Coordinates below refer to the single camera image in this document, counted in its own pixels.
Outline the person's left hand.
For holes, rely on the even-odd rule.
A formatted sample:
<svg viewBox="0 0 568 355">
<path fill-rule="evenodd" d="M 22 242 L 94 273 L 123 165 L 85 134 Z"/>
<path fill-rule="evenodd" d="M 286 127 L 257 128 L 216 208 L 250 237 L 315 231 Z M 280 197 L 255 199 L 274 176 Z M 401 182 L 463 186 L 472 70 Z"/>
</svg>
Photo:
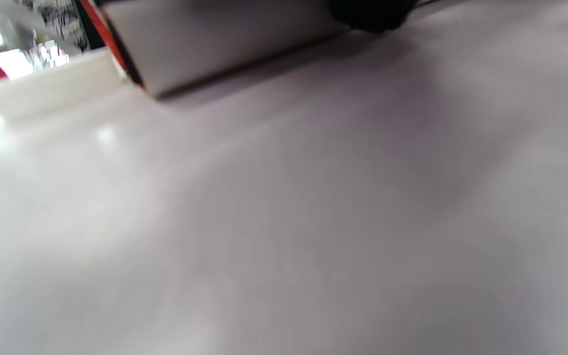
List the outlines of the person's left hand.
<svg viewBox="0 0 568 355">
<path fill-rule="evenodd" d="M 417 7 L 417 0 L 329 0 L 334 19 L 350 29 L 380 34 L 396 30 Z"/>
</svg>

